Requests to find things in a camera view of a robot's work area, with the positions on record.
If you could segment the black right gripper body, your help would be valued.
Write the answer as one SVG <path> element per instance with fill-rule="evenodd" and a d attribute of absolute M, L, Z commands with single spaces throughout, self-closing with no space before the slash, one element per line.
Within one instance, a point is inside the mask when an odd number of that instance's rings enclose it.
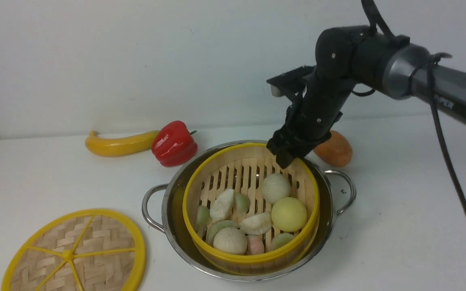
<path fill-rule="evenodd" d="M 325 77 L 315 68 L 304 90 L 291 101 L 284 125 L 270 138 L 267 149 L 273 155 L 278 149 L 295 149 L 300 158 L 310 153 L 329 138 L 356 83 L 350 77 Z"/>

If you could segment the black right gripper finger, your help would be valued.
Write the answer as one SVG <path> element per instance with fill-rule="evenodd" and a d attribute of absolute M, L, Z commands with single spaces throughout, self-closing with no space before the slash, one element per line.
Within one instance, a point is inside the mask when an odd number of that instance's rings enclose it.
<path fill-rule="evenodd" d="M 276 162 L 282 169 L 288 168 L 297 157 L 295 149 L 278 149 L 275 154 Z"/>

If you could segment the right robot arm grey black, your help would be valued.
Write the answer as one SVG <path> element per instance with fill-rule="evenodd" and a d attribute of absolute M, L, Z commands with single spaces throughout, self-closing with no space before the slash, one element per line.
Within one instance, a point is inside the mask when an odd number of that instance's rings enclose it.
<path fill-rule="evenodd" d="M 357 84 L 395 100 L 417 97 L 466 125 L 466 72 L 434 64 L 441 53 L 396 41 L 368 26 L 329 28 L 316 43 L 316 64 L 301 66 L 270 78 L 271 93 L 292 103 L 286 120 L 267 143 L 281 168 L 308 155 L 329 140 L 342 106 Z"/>

